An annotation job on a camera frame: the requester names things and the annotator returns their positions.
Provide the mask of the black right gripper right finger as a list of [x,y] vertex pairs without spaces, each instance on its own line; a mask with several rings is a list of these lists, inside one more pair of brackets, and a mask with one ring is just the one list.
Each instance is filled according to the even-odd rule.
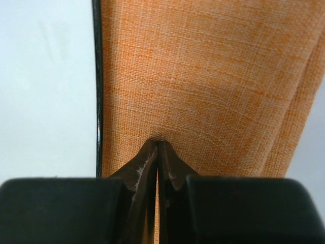
[[171,144],[158,144],[160,243],[324,243],[324,225],[301,183],[201,176]]

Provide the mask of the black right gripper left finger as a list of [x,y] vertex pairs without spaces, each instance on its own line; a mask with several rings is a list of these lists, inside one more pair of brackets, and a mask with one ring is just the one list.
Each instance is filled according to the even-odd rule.
[[157,142],[109,177],[1,185],[1,243],[153,243]]

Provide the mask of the orange cloth placemat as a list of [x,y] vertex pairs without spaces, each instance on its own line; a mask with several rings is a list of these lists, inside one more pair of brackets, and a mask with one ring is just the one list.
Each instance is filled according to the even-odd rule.
[[165,139],[204,174],[284,176],[324,74],[324,1],[101,1],[102,174]]

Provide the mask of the white square plate black rim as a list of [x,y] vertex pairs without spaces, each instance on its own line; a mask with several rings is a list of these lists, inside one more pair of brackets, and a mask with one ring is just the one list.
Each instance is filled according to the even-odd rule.
[[1,1],[1,181],[99,173],[97,1]]

